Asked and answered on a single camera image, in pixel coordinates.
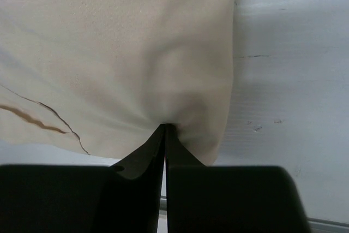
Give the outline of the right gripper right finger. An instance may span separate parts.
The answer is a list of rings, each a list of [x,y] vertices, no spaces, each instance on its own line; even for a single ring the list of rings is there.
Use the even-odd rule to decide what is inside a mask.
[[[200,166],[205,165],[200,162],[178,138],[178,132],[174,125],[165,125],[165,159],[166,170],[175,166]]]

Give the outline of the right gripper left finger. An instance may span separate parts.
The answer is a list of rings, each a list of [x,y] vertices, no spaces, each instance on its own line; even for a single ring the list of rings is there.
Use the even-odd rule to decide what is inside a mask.
[[[164,135],[165,125],[161,124],[143,145],[110,168],[128,180],[162,178],[165,158]]]

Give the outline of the beige trousers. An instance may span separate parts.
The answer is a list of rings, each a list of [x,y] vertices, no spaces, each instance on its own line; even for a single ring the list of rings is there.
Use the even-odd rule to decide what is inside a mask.
[[[1,0],[1,139],[123,158],[161,124],[216,160],[234,0]]]

